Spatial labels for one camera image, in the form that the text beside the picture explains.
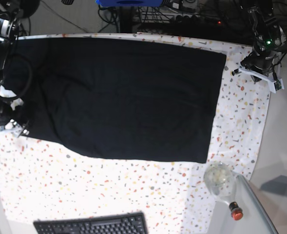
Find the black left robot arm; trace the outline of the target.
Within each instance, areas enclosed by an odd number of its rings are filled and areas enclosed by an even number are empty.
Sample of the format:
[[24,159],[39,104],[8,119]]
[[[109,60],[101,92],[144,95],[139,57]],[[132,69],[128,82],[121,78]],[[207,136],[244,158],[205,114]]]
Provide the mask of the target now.
[[241,0],[243,13],[251,23],[252,52],[241,61],[247,70],[268,76],[272,73],[273,60],[284,46],[286,36],[273,12],[271,0]]

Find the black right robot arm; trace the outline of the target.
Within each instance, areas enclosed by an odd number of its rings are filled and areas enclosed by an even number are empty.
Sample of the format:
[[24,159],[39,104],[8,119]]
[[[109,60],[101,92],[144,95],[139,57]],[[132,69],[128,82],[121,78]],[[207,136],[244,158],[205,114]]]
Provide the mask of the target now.
[[9,69],[14,59],[26,63],[28,78],[24,88],[14,97],[0,96],[0,127],[4,127],[11,120],[15,120],[17,112],[10,104],[21,98],[29,89],[33,79],[33,69],[30,62],[22,55],[16,54],[19,40],[21,20],[35,13],[39,1],[31,0],[0,0],[0,87],[6,79],[5,70]]

